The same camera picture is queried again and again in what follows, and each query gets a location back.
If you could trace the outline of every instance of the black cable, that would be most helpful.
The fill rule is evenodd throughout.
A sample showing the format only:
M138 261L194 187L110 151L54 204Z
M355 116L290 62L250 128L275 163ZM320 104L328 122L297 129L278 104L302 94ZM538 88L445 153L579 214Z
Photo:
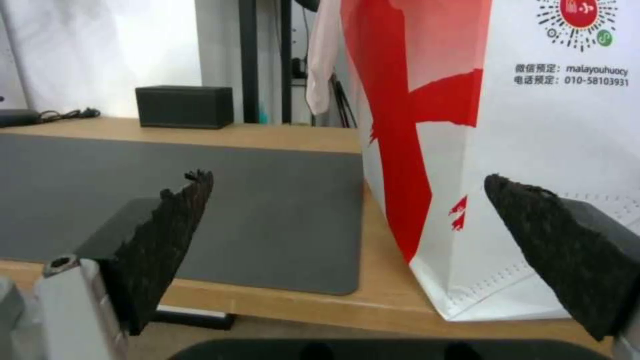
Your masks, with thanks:
M338 114L340 115L340 124L342 127L349 127L349 119L347 118L347 113L344 109L344 103L342 97L340 96L340 90L338 88L338 81L335 74L331 75L331 86L333 89L333 96L335 97L335 103L338 108Z
M353 127L358 128L358 122L356 121L356 117L353 115L353 110L351 110L351 105L349 104L349 99L347 98L347 93L344 91L344 87L342 83L337 80L338 91L340 93L340 97L342 98L343 106L346 105L346 109L349 110L349 115L351 115L351 121L353 123Z
M38 123L44 124L46 122L54 122L63 119L89 119L99 116L100 110L94 108L86 108L83 111L77 109L63 114L55 110L47 110L40 113L40 116L38 117Z

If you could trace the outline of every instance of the robotic arm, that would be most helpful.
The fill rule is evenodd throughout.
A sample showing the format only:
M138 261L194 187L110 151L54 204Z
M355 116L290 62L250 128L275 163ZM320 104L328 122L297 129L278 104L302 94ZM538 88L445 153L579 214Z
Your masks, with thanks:
M73 254L44 266L35 297L0 277L1 359L125 359L152 319L213 188L210 172L126 204Z

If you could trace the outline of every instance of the black pole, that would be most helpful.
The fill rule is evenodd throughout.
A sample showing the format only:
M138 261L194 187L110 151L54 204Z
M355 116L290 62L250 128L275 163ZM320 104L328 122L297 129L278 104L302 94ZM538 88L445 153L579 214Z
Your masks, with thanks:
M282 123L291 124L291 1L280 1L282 34Z
M258 26L255 0L238 0L244 122L259 122Z

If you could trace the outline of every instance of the white wall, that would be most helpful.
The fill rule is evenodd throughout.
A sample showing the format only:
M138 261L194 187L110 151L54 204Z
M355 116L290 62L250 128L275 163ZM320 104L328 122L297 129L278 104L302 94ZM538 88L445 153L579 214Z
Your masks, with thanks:
M237 0L196 0L200 64L205 86L234 89L236 122L244 120ZM277 0L257 1L259 101L271 123L281 123Z
M282 118L279 2L257 1L260 106L275 124ZM244 120L237 0L0 0L0 6L35 110L91 106L137 117L137 86L231 86L236 122ZM310 31L314 17L307 12ZM292 28L293 56L303 58L307 36L293 1ZM336 68L348 89L346 64L341 51Z
M29 105L136 117L134 88L201 85L184 0L2 0Z

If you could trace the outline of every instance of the screw hole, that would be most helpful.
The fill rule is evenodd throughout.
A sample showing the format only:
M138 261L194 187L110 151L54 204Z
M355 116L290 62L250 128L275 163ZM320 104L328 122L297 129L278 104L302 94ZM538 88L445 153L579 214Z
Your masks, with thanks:
M71 259L69 259L66 256L62 258L58 258L58 259L55 259L54 261L51 261L51 267L59 268L61 266L65 266L66 264L69 264L69 261L71 261Z

